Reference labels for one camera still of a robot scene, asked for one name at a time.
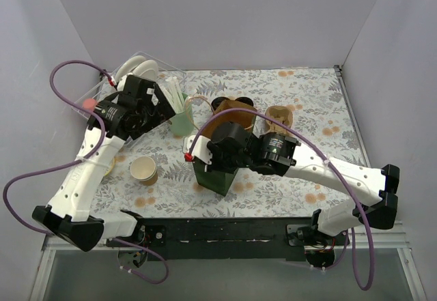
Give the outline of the green brown paper bag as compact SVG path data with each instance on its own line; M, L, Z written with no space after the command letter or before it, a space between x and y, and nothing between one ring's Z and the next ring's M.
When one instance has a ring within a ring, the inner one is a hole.
M218 162L212 159L212 164L208 167L207 172L203 172L199 163L195 163L192 155L194 145L197 139L202 135L212 140L214 130L225 122L240 124L247 132L253 131L255 116L247 111L255 111L254 106L237 102L227 98L217 108L216 113L212 112L212 116L206 121L195 135L194 143L187 153L184 154L185 161L191 162L195 171L197 183L204 188L207 188L219 195L225 196L238 172L237 169L232 169L229 173L214 169L213 166Z

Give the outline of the brown paper coffee cup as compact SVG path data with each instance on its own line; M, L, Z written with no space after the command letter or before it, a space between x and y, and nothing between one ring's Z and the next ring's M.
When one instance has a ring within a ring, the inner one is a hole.
M213 113L216 113L217 108L218 108L218 107L221 105L221 103L222 103L223 101L225 101L225 100L227 100L227 98L226 98L226 97L223 97L223 96L221 96L221 97L217 97L217 98L213 99L213 101L211 101L212 112L213 112Z

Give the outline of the brown cardboard cup carrier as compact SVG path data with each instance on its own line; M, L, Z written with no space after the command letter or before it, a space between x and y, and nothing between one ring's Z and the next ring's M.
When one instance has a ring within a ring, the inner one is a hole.
M293 124L293 112L289 107L286 106L269 106L266 109L265 115L269 118L280 122L284 126L288 128L292 127ZM282 127L272 123L271 121L266 120L266 129L267 132L274 132L278 134L284 134L289 137L292 137L293 134L283 129Z

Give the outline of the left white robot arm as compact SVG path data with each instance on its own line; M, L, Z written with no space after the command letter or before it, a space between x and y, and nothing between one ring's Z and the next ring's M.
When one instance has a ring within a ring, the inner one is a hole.
M129 74L121 85L120 90L98 101L89 114L76 156L79 163L69 170L51 200L32 213L36 222L85 252L101 239L123 238L130 246L144 241L140 215L122 210L94 216L91 203L125 142L138 139L175 116L157 82Z

